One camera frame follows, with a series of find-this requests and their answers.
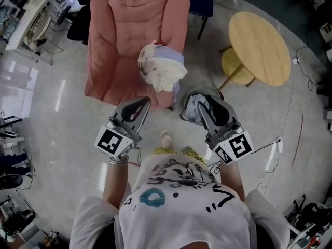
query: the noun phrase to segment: wire chair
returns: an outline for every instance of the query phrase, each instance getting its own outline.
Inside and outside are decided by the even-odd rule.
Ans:
[[[38,15],[38,17],[36,18],[36,20],[34,21],[34,23],[31,25],[31,28],[29,29],[29,31],[27,32],[26,38],[27,38],[27,45],[29,46],[30,43],[35,43],[38,45],[38,41],[41,39],[46,39],[47,41],[49,41],[50,43],[52,43],[53,45],[55,45],[58,49],[60,49],[60,51],[58,52],[50,52],[48,51],[42,44],[40,45],[45,51],[47,51],[50,54],[57,54],[63,51],[62,48],[60,48],[58,45],[56,45],[54,42],[52,42],[50,39],[48,39],[45,36],[45,33],[47,31],[48,28],[52,27],[50,26],[52,22],[52,18],[51,15],[48,13],[48,8],[44,8],[40,14]]]

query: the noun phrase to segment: pink armchair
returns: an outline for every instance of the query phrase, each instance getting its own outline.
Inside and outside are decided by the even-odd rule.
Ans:
[[[140,76],[137,58],[153,40],[182,53],[190,0],[91,0],[85,95],[117,105],[137,96],[168,107],[173,92],[156,92]]]

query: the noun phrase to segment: teal circle print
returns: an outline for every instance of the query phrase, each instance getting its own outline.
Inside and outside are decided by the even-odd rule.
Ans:
[[[165,204],[165,194],[157,188],[150,188],[140,195],[140,202],[158,208]]]

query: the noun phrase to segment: concrete floor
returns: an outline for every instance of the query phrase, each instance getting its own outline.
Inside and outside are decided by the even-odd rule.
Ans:
[[[284,37],[291,57],[295,56],[296,49],[304,46],[277,20],[242,0],[215,0],[214,15],[208,20],[200,41],[197,35],[202,20],[190,15],[184,52],[188,74],[181,80],[174,112],[164,109],[149,113],[140,131],[142,159],[160,145],[159,136],[164,129],[172,132],[177,148],[191,145],[205,154],[205,130],[181,121],[179,113],[190,89],[199,85],[219,87],[226,79],[218,51],[229,44],[228,23],[238,11],[254,12],[270,21]],[[107,157],[93,143],[100,125],[115,107],[84,96],[87,47],[67,40],[64,33],[57,34],[54,40],[64,51],[53,57],[52,66],[5,53],[0,63],[1,107],[7,116],[25,117],[19,131],[26,136],[36,172],[31,189],[21,193],[38,214],[37,224],[46,231],[56,230],[69,237],[81,198],[102,194]],[[320,61],[309,49],[299,51],[298,55],[303,71],[316,82],[319,73],[324,71]],[[284,152],[279,156],[274,176],[268,174],[261,178],[271,147],[239,161],[245,191],[271,180],[269,187],[260,191],[283,213],[304,193],[311,201],[323,201],[332,178],[332,136],[323,120],[323,100],[315,91],[308,90],[307,83],[296,65],[292,66],[292,75],[283,86],[269,87],[256,81],[247,88],[231,82],[223,91],[225,101],[235,109],[256,149],[284,136]],[[291,167],[302,115],[302,136]],[[130,157],[135,161],[137,151],[132,150]],[[271,168],[278,162],[277,158]],[[130,166],[131,184],[137,173],[138,168]],[[22,187],[29,184],[27,179]]]

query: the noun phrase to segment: gray cloth in basket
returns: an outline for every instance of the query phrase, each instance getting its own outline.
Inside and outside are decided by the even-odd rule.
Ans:
[[[207,108],[210,107],[207,99],[202,94],[193,95],[189,98],[187,108],[185,110],[185,115],[190,121],[195,123],[202,122],[197,110],[198,102],[202,102]]]

